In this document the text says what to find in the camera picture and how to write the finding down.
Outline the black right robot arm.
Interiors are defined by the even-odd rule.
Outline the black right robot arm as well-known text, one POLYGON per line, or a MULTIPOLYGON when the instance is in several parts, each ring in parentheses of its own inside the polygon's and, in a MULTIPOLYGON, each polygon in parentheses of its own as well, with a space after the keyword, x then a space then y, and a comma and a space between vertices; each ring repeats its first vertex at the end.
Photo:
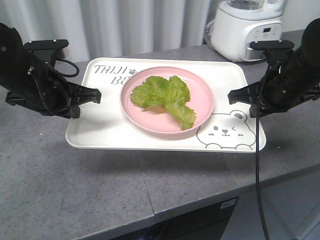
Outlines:
POLYGON ((289 40, 252 41, 262 51, 267 70, 260 81, 228 94, 229 104, 249 104, 252 118, 284 113, 320 97, 320 20, 304 30, 296 50, 289 40))

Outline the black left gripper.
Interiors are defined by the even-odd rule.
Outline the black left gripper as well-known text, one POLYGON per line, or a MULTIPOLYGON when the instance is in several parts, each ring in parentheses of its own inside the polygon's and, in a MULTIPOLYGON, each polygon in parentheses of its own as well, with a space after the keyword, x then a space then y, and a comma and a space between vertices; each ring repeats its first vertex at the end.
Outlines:
POLYGON ((45 62, 4 63, 5 102, 43 116, 80 117, 79 105, 100 104, 101 92, 67 81, 45 62))

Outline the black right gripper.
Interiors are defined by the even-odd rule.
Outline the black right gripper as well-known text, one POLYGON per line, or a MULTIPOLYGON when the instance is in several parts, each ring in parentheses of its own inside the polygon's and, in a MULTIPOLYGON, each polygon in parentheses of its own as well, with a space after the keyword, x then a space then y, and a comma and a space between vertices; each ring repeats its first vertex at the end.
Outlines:
POLYGON ((272 74, 265 81, 258 103, 258 85, 231 90, 227 97, 229 104, 252 105, 250 116, 264 117, 273 113, 284 113, 310 100, 320 98, 320 69, 310 65, 283 64, 279 73, 272 74))

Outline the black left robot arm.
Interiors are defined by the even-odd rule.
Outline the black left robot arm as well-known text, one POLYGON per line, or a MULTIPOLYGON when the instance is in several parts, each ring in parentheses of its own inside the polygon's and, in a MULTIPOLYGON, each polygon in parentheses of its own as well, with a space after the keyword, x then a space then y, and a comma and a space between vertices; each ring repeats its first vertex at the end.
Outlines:
POLYGON ((66 39, 23 43, 15 28, 0 25, 0 84, 8 90, 5 101, 43 116, 77 119, 80 105, 101 102, 101 92, 69 82, 69 74, 55 69, 65 61, 66 39))

